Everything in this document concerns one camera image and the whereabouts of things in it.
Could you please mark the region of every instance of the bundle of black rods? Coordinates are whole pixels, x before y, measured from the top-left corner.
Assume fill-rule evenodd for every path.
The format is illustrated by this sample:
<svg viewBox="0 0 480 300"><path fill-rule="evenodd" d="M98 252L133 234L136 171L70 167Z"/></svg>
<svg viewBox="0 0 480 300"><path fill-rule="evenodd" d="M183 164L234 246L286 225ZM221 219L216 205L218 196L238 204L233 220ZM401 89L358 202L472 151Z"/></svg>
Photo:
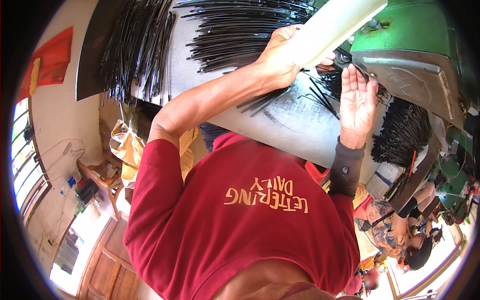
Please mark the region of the bundle of black rods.
<svg viewBox="0 0 480 300"><path fill-rule="evenodd" d="M428 143L432 128L428 113L420 106L394 97L384 117L380 136L373 136L373 160L409 169L412 160Z"/></svg>
<svg viewBox="0 0 480 300"><path fill-rule="evenodd" d="M340 95L342 94L342 69L337 68L333 71L321 72L319 75L320 78L318 80L320 85L330 92L330 96L333 99L340 102ZM381 84L378 85L377 95L382 102L390 97L387 89Z"/></svg>
<svg viewBox="0 0 480 300"><path fill-rule="evenodd" d="M164 80L169 95L166 68L176 19L168 11L171 3L172 0L125 1L101 62L103 88L114 101L130 105L133 82L144 83L142 99L151 101L162 95Z"/></svg>
<svg viewBox="0 0 480 300"><path fill-rule="evenodd" d="M310 100L314 101L314 102L317 102L318 104L321 104L323 105L327 110L329 110L334 116L335 118L337 118L337 120L340 120L340 118L338 117L337 113L336 113L336 110L335 108L332 106L332 104L330 103L330 101L328 101L328 98L325 96L325 94L322 92L322 90L318 87L317 83L315 82L315 80L313 80L311 77L309 78L310 81L313 83L313 86L315 86L316 90L318 91L315 92L315 89L313 89L312 87L310 87L310 91L316 96L316 97L313 97L313 99L309 98Z"/></svg>
<svg viewBox="0 0 480 300"><path fill-rule="evenodd" d="M198 73L225 67L241 68L256 61L272 33L281 27L303 24L317 9L301 0L184 0L177 6L194 7L182 16L200 20L188 60L200 63Z"/></svg>
<svg viewBox="0 0 480 300"><path fill-rule="evenodd" d="M295 85L292 84L286 88L280 88L268 94L264 94L264 95L255 97L253 99L247 100L241 104L238 104L237 108L241 109L244 106L249 105L246 108L244 108L240 113L244 113L247 111L254 111L254 113L250 115L250 118L255 117L265 108L267 108L270 104L272 104L277 98L280 98L286 93L288 93L294 86Z"/></svg>

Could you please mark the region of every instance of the green machine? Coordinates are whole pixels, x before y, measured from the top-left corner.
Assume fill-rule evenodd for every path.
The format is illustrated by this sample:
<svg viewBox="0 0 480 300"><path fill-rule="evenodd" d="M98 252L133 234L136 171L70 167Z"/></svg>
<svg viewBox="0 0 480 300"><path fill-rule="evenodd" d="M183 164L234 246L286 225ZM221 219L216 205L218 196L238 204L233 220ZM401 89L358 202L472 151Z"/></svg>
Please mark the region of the green machine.
<svg viewBox="0 0 480 300"><path fill-rule="evenodd" d="M460 129L470 105L478 109L475 75L435 0L389 0L350 40L353 63L393 96Z"/></svg>
<svg viewBox="0 0 480 300"><path fill-rule="evenodd" d="M449 225L460 224L469 214L467 206L470 194L474 192L474 170L472 159L472 138L455 127L450 127L446 136L449 153L433 166L430 180L440 187L437 195L441 205L434 212L442 216Z"/></svg>

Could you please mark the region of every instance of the woman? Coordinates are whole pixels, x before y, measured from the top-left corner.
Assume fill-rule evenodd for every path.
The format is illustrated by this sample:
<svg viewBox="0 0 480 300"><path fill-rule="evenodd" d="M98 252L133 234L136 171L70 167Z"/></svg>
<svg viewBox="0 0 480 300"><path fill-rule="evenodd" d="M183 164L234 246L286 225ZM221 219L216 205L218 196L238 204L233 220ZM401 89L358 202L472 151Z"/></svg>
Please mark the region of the woman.
<svg viewBox="0 0 480 300"><path fill-rule="evenodd" d="M403 260L411 270L423 267L432 251L432 239L423 233L415 234L414 228L420 213L434 197L435 186L428 182L406 205L410 211L404 209L397 214L387 201L370 201L365 213L370 224L373 224L371 231L374 245L382 253ZM389 216L375 224L388 214Z"/></svg>

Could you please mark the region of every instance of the door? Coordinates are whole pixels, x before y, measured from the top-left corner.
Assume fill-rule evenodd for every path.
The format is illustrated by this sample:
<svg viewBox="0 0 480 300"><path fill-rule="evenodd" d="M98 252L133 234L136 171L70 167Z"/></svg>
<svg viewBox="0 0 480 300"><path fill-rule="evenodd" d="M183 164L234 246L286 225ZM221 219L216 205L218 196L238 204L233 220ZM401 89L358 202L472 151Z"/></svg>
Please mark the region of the door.
<svg viewBox="0 0 480 300"><path fill-rule="evenodd" d="M141 280L132 267L123 235L128 216L112 218L90 254L79 286L79 300L136 300Z"/></svg>

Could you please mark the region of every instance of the floral shirt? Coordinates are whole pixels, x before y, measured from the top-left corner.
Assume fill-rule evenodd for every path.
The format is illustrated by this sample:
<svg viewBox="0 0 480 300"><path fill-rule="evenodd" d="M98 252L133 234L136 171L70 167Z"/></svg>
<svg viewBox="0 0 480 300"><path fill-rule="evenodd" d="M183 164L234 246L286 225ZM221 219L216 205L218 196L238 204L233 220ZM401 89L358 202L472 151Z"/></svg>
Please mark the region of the floral shirt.
<svg viewBox="0 0 480 300"><path fill-rule="evenodd" d="M368 203L365 212L367 213L368 221L370 224L373 224L392 210L393 208L387 201L372 200ZM391 215L371 229L373 243L382 253L386 253L390 257L402 258L405 257L408 239L404 235L395 236L391 231L393 218L394 215Z"/></svg>

